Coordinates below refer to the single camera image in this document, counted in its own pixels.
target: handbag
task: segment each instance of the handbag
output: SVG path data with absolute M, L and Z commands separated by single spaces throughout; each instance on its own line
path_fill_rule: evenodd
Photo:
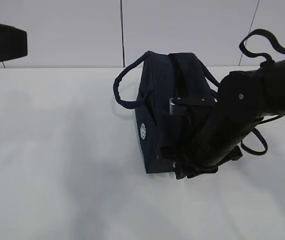
M 118 91 L 120 82 L 142 62 L 136 101 L 122 100 Z M 219 86 L 204 64 L 191 52 L 166 55 L 147 51 L 115 79 L 115 100 L 124 108 L 135 111 L 146 173 L 175 172 L 172 161 L 159 157 L 159 149 L 179 146 L 188 136 L 191 123 L 183 112 L 180 114 L 177 109 L 171 108 L 171 101 L 178 99 L 192 104 L 200 100 L 214 105 L 217 93 L 210 88 L 206 78 Z

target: white logo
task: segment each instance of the white logo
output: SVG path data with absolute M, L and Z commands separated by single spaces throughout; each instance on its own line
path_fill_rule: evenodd
M 146 126 L 143 123 L 140 125 L 140 137 L 142 140 L 146 138 Z

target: white surface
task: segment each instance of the white surface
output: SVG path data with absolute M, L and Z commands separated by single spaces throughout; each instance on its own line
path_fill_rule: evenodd
M 0 69 L 0 240 L 285 240 L 285 118 L 259 127 L 265 156 L 190 180 L 147 175 L 134 112 L 112 93 L 121 70 Z
M 260 0 L 252 30 L 266 29 L 272 32 L 279 43 L 285 47 L 285 1 Z M 252 36 L 247 41 L 247 48 L 254 53 L 269 53 L 274 60 L 285 59 L 285 55 L 276 52 L 269 41 L 262 36 Z M 242 57 L 241 65 L 259 65 L 265 58 Z
M 8 68 L 123 66 L 118 0 L 0 0 L 0 23 L 28 37 Z
M 236 66 L 256 0 L 123 0 L 125 63 L 144 52 L 192 52 L 207 66 Z

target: white wall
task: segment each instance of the white wall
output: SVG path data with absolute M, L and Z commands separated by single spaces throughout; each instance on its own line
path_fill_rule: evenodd
M 125 64 L 147 50 L 194 52 L 207 66 L 237 66 L 258 0 L 122 0 Z M 28 33 L 28 56 L 8 68 L 122 67 L 120 0 L 0 0 L 0 23 Z M 259 0 L 252 30 L 266 28 L 285 46 L 285 1 Z M 253 51 L 274 54 L 262 37 Z M 241 65 L 261 59 L 243 56 Z

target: black cable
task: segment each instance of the black cable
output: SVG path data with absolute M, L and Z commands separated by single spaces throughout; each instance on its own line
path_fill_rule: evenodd
M 259 124 L 265 124 L 265 123 L 269 123 L 269 122 L 272 122 L 272 121 L 275 121 L 275 120 L 277 120 L 277 119 L 280 119 L 280 118 L 282 118 L 282 117 L 284 117 L 284 116 L 275 116 L 275 117 L 273 117 L 273 118 L 269 118 L 269 119 L 267 119 L 267 120 L 264 120 L 264 121 L 262 121 L 262 122 L 260 122 Z

